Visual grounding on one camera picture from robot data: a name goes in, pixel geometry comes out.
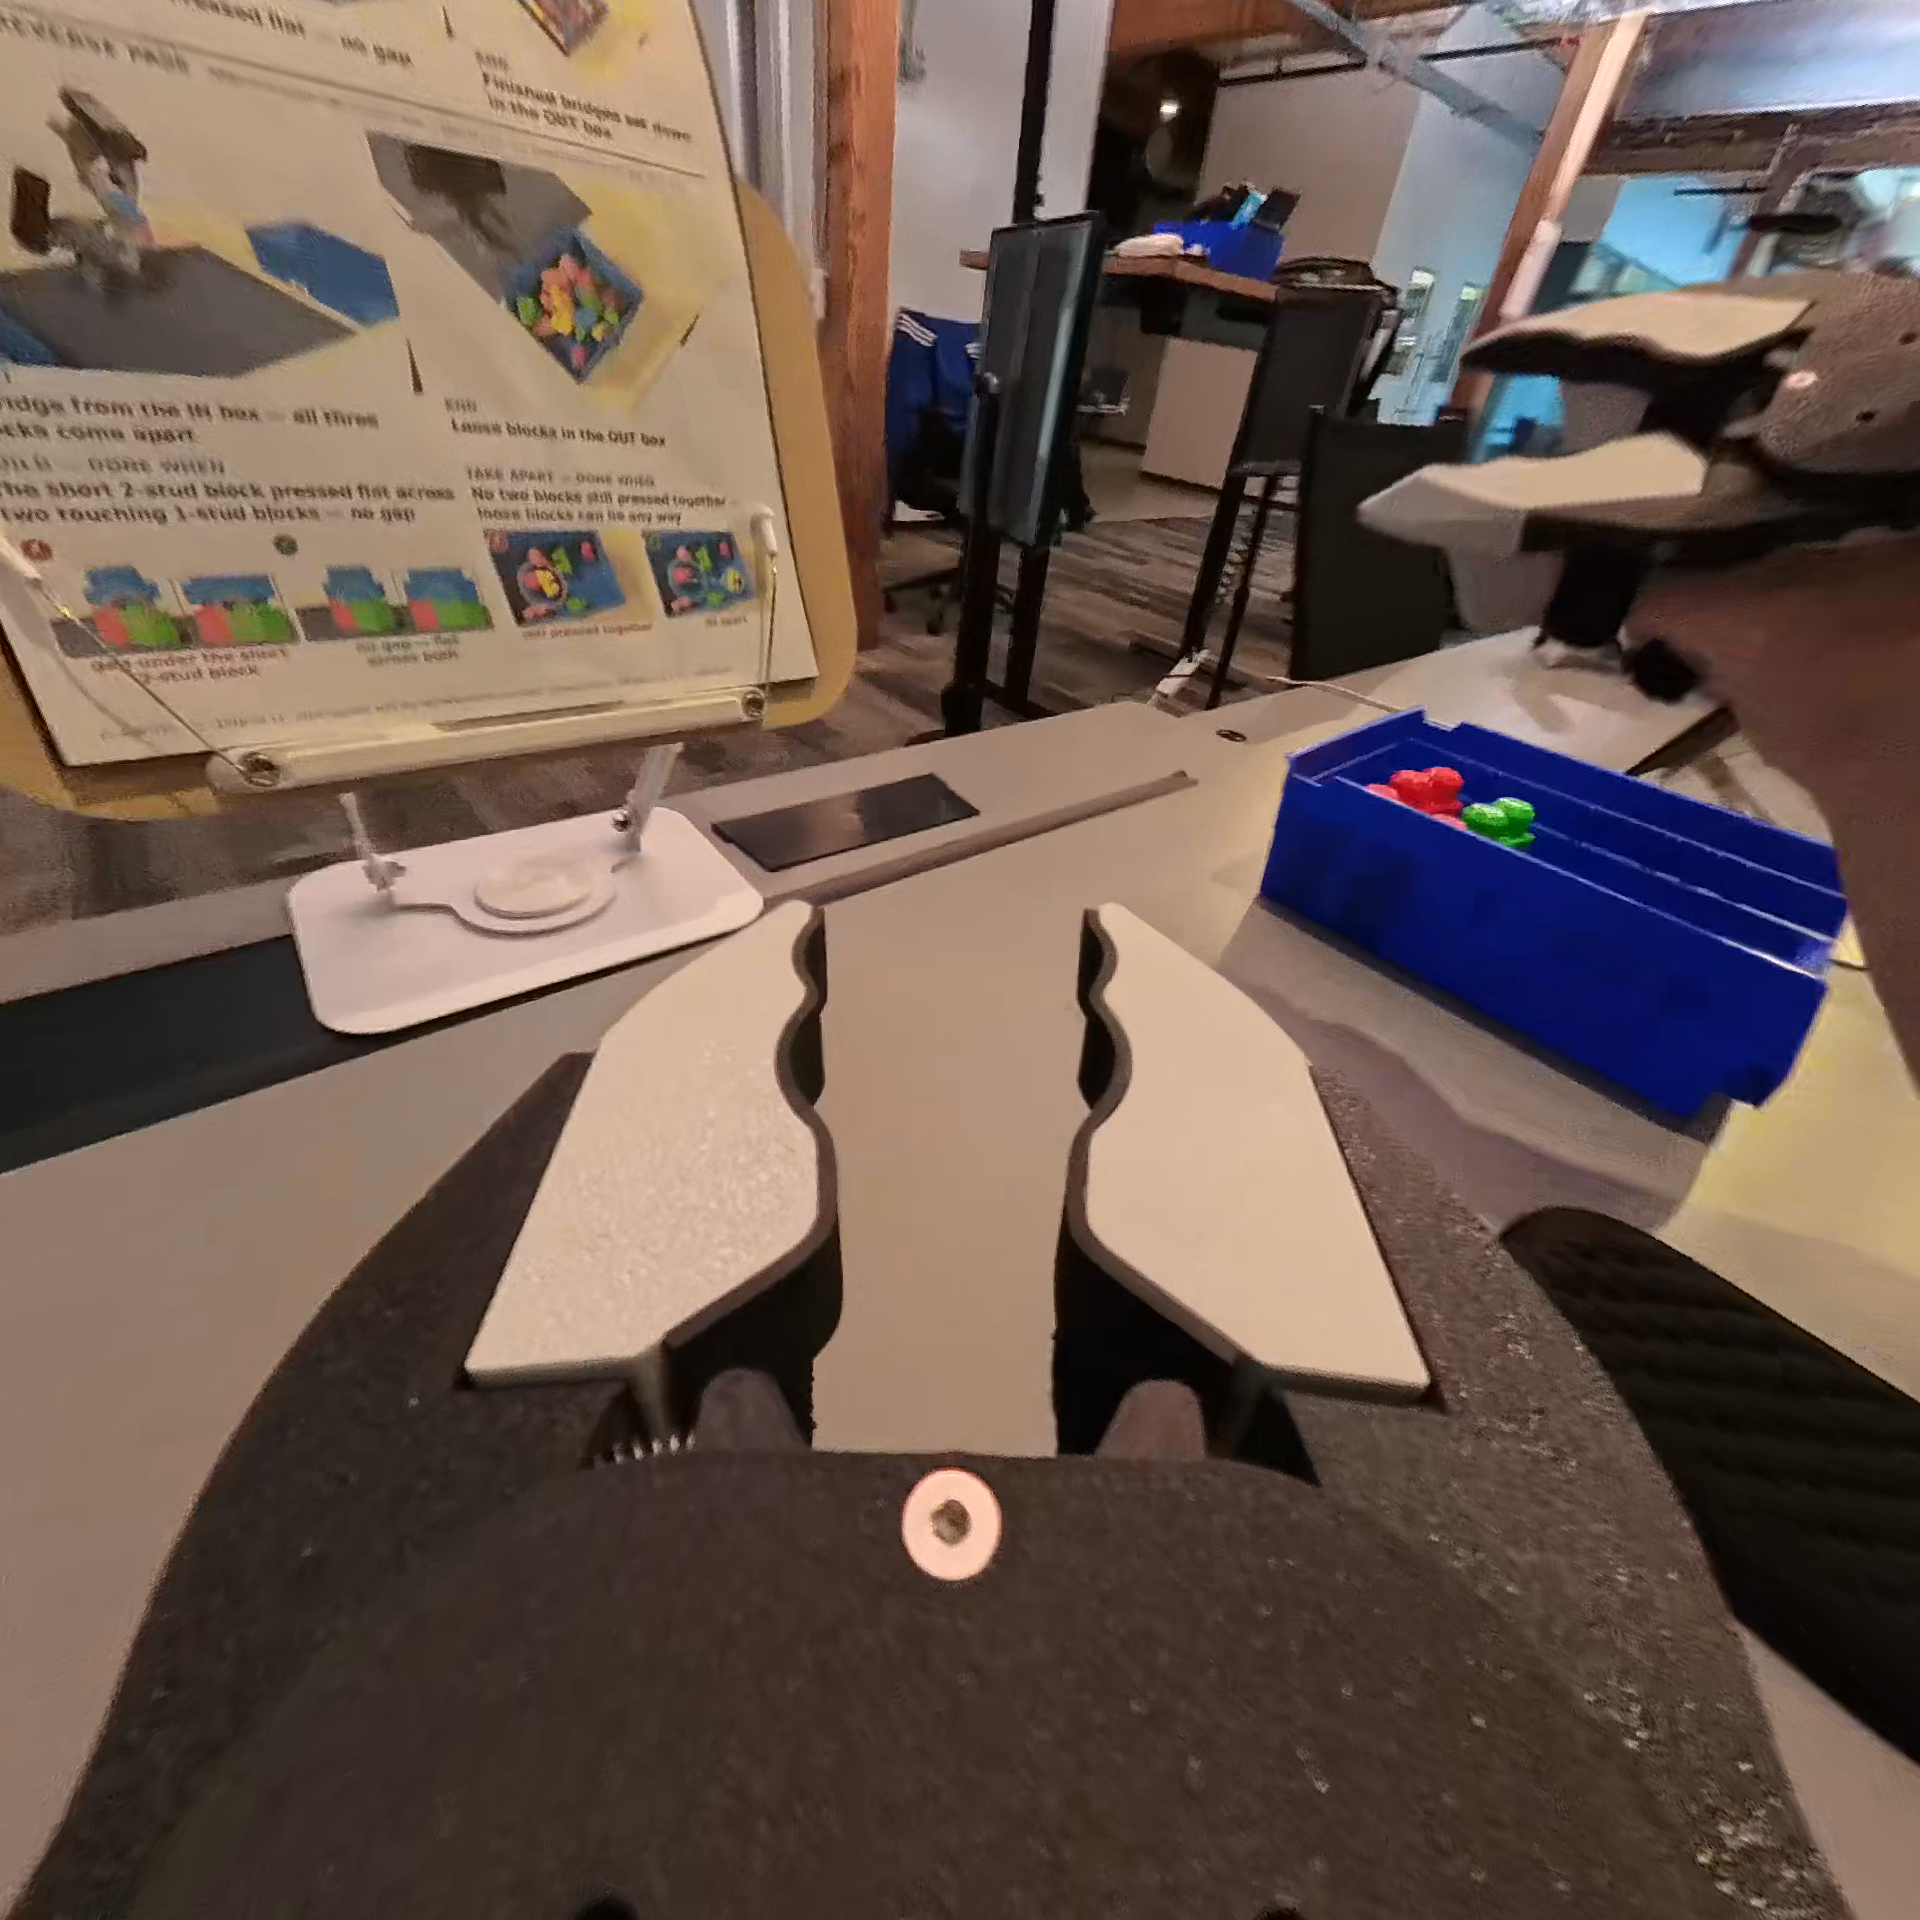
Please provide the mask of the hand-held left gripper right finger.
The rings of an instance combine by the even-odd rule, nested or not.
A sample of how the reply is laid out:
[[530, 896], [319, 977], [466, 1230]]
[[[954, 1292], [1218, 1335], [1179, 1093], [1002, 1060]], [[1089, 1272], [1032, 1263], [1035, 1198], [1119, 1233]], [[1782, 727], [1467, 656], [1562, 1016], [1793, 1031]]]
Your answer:
[[1200, 1445], [1295, 1445], [1291, 1393], [1426, 1404], [1426, 1350], [1282, 1026], [1119, 903], [1083, 912], [1074, 990], [1058, 1445], [1101, 1445], [1151, 1382], [1193, 1393]]

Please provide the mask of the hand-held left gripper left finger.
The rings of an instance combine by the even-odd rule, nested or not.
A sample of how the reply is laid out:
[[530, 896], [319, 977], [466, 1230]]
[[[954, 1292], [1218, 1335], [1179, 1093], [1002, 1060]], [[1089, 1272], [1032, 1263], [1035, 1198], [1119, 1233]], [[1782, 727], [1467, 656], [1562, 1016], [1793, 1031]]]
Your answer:
[[644, 993], [599, 1041], [493, 1301], [469, 1384], [625, 1384], [686, 1434], [725, 1372], [813, 1430], [841, 1310], [821, 1114], [830, 927], [786, 901]]

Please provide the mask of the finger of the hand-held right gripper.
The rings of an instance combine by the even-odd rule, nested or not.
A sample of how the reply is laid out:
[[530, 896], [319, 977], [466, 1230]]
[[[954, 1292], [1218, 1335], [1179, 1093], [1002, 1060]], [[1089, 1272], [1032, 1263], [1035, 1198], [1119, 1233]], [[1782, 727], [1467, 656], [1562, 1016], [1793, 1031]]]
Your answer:
[[1760, 386], [1768, 354], [1800, 345], [1820, 304], [1803, 287], [1674, 287], [1589, 299], [1482, 334], [1467, 372], [1552, 379], [1564, 440], [1617, 440], [1658, 397], [1732, 407]]
[[1540, 461], [1426, 463], [1357, 502], [1381, 536], [1470, 559], [1511, 559], [1549, 514], [1638, 499], [1694, 499], [1708, 453], [1682, 438], [1624, 438]]

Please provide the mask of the blue plastic bin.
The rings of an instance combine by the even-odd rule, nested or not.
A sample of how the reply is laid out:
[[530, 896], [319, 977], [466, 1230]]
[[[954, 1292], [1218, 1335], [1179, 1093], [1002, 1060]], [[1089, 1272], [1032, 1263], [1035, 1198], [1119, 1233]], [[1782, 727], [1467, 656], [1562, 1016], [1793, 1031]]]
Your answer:
[[[1364, 791], [1425, 766], [1535, 845]], [[1291, 755], [1261, 896], [1678, 1118], [1782, 1086], [1849, 919], [1820, 839], [1421, 707]]]

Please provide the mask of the person's right forearm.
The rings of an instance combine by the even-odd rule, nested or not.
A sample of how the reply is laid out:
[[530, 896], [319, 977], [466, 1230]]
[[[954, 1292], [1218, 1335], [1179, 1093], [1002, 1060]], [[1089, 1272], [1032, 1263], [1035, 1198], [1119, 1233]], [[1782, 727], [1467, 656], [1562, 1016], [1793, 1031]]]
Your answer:
[[1897, 791], [1828, 793], [1843, 892], [1908, 1076], [1918, 1079], [1918, 800]]

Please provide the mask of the grey desk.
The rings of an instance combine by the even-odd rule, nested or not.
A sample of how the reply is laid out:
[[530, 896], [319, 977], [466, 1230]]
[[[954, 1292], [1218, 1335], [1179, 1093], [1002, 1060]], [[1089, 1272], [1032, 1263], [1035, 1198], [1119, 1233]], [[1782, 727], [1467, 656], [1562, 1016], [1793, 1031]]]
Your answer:
[[[1369, 716], [1328, 689], [1089, 707], [679, 800], [713, 826], [931, 769], [978, 809], [765, 881], [821, 893], [830, 925], [845, 1292], [813, 1388], [826, 1450], [1050, 1445], [1074, 957], [1101, 901], [1254, 997], [1485, 1230], [1606, 1212], [1918, 1390], [1918, 1084], [1871, 977], [1833, 972], [1756, 1111], [1678, 1125], [1531, 1054], [1258, 901], [1291, 751]], [[272, 1367], [516, 1093], [682, 962], [223, 1100], [164, 1089], [158, 1123], [83, 1118], [70, 1153], [4, 1150], [27, 1157], [4, 1171], [4, 1908]]]

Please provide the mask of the black desk panel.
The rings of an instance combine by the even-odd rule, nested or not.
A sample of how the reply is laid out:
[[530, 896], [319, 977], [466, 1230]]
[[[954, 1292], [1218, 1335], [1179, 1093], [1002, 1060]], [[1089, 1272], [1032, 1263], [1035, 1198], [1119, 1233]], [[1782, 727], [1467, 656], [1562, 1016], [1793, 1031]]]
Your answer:
[[313, 1017], [291, 941], [89, 980], [4, 1004], [4, 1135], [104, 1140], [353, 1051]]

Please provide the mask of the person's right hand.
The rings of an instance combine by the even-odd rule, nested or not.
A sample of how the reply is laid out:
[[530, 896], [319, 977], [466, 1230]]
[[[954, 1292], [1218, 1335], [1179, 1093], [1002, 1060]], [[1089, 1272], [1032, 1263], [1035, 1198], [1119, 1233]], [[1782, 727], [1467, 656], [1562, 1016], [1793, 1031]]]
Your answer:
[[1918, 536], [1662, 570], [1626, 634], [1678, 653], [1837, 843], [1918, 850]]

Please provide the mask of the black easel board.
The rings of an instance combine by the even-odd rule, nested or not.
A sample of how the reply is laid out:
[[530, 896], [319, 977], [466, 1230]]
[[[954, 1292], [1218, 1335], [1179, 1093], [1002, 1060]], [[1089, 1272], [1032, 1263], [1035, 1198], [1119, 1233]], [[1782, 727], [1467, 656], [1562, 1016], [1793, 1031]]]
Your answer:
[[1425, 659], [1456, 634], [1445, 561], [1362, 525], [1362, 502], [1467, 451], [1463, 415], [1377, 419], [1376, 387], [1401, 328], [1401, 292], [1369, 265], [1279, 265], [1236, 438], [1188, 592], [1177, 670], [1206, 670], [1206, 705], [1234, 683], [1262, 539], [1291, 494], [1288, 671], [1332, 683]]

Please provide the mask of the instruction sheet on stand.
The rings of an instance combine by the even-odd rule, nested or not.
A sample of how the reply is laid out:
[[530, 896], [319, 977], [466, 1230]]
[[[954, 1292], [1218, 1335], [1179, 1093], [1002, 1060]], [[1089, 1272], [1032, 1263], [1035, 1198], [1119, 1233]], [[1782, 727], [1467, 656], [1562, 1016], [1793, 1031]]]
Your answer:
[[567, 732], [545, 716], [272, 759], [195, 751], [89, 775], [53, 756], [4, 644], [4, 755], [18, 755], [4, 783], [18, 793], [110, 820], [343, 800], [350, 859], [296, 879], [287, 896], [305, 990], [329, 1031], [381, 1037], [465, 1016], [739, 935], [765, 907], [710, 829], [663, 807], [663, 785], [682, 742], [830, 707], [853, 677], [855, 598], [804, 262], [739, 168], [727, 123], [725, 137], [786, 485], [782, 554], [821, 640], [809, 686], [757, 694], [754, 716], [727, 724], [652, 716]]

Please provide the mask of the wooden office table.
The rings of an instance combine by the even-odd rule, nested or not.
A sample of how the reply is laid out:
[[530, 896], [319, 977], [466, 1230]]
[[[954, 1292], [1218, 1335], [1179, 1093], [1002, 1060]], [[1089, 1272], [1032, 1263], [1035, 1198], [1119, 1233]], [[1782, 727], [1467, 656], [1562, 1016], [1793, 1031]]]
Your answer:
[[1362, 265], [1245, 278], [1109, 251], [1083, 323], [1076, 434], [1131, 421], [1140, 473], [1184, 494], [1288, 475], [1317, 419], [1364, 404], [1399, 318], [1399, 291]]

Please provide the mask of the black flat plate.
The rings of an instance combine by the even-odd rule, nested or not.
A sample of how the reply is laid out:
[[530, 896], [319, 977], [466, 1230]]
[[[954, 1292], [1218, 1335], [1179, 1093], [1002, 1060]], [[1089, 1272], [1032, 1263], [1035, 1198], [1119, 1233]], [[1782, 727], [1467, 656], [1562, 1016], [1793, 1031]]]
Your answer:
[[978, 807], [945, 778], [915, 775], [821, 800], [718, 820], [715, 836], [768, 875], [972, 824]]

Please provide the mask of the black floor stand with panel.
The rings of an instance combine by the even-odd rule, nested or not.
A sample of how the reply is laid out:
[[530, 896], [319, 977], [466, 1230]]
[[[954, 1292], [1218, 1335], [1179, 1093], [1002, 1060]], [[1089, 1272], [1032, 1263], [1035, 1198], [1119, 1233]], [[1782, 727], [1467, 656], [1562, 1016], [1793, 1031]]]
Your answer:
[[1108, 248], [1098, 213], [1038, 214], [1056, 14], [1056, 3], [1030, 7], [1015, 219], [993, 230], [985, 254], [962, 458], [962, 608], [941, 694], [946, 739], [978, 732], [985, 707], [1023, 720], [1049, 716], [1032, 699], [1032, 670]]

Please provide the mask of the blue striped cloth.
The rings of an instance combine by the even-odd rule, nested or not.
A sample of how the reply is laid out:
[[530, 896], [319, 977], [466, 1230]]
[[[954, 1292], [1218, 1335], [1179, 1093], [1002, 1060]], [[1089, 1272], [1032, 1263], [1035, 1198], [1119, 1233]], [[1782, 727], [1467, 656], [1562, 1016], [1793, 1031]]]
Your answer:
[[956, 514], [976, 362], [978, 323], [895, 313], [880, 407], [891, 508]]

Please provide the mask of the printed instruction sheet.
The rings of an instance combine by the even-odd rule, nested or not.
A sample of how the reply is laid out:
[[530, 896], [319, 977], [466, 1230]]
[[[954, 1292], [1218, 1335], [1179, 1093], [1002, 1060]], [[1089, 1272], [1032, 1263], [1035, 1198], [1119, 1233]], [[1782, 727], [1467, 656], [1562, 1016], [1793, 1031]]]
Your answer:
[[4, 640], [53, 756], [821, 677], [691, 3], [4, 3]]

